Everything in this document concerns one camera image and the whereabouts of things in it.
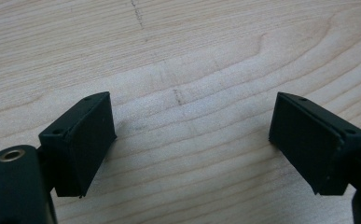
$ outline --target hole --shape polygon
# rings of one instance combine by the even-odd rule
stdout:
[[[60,134],[63,132],[63,129],[55,129],[54,131],[52,131],[53,134]]]
[[[5,159],[6,160],[12,160],[12,159],[17,158],[19,156],[20,156],[19,151],[12,151],[12,152],[9,152],[8,154],[6,154]]]
[[[22,157],[24,154],[25,151],[23,149],[14,149],[0,156],[0,161],[2,162],[14,161]]]
[[[345,129],[345,132],[350,134],[355,134],[355,131],[353,131],[352,129]]]

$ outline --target light wooden table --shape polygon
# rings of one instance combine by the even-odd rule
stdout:
[[[0,1],[0,150],[110,91],[118,140],[60,223],[352,223],[268,142],[277,91],[361,128],[361,0]]]

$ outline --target scratch mark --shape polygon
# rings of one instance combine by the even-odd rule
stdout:
[[[174,89],[174,97],[176,98],[177,104],[178,105],[183,105],[184,104],[184,100],[183,97],[181,96],[181,91]]]
[[[136,19],[139,22],[140,27],[142,27],[142,30],[145,29],[145,26],[143,25],[143,16],[142,16],[142,12],[139,9],[139,7],[137,6],[138,0],[131,0],[131,4],[133,6],[134,9],[134,14],[136,15]]]

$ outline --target wood grain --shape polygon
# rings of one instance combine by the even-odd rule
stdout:
[[[352,223],[268,131],[277,91],[361,128],[361,0],[0,1],[0,150],[99,91],[118,140],[60,223]]]

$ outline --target clamp jaw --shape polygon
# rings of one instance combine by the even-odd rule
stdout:
[[[88,96],[38,135],[41,147],[0,151],[0,224],[56,224],[50,192],[85,196],[117,138],[110,93]]]
[[[315,194],[342,195],[352,184],[354,223],[361,224],[361,129],[308,99],[279,92],[270,141]]]

